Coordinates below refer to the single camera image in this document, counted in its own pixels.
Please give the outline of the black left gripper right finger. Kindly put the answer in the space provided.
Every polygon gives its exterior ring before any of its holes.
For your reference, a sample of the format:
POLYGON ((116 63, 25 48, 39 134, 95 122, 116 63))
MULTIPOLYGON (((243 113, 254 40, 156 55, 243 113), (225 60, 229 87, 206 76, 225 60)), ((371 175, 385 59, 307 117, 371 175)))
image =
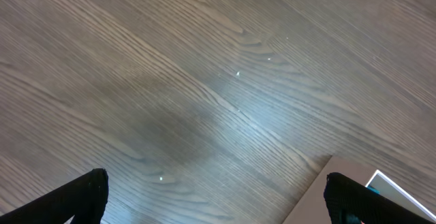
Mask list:
POLYGON ((432 223, 338 172, 327 175, 324 199, 332 224, 432 223))

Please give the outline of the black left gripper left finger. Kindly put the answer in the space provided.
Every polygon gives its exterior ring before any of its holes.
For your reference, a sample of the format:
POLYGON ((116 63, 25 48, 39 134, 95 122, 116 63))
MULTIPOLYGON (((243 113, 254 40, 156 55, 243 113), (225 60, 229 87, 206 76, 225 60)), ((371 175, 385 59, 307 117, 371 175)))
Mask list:
POLYGON ((108 174, 96 168, 1 216, 1 224, 100 224, 108 203, 108 174))

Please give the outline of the white cardboard box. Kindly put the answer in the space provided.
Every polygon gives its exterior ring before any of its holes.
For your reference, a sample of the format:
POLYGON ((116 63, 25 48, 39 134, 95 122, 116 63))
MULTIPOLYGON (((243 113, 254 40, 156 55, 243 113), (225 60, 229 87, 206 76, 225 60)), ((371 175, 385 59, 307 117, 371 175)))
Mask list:
POLYGON ((283 224, 328 224, 331 222, 324 200, 324 189, 327 175, 332 172, 341 173, 364 187, 372 188, 375 192, 394 203, 435 222, 435 215, 432 212, 380 170, 370 165, 363 165, 333 156, 289 213, 283 224))

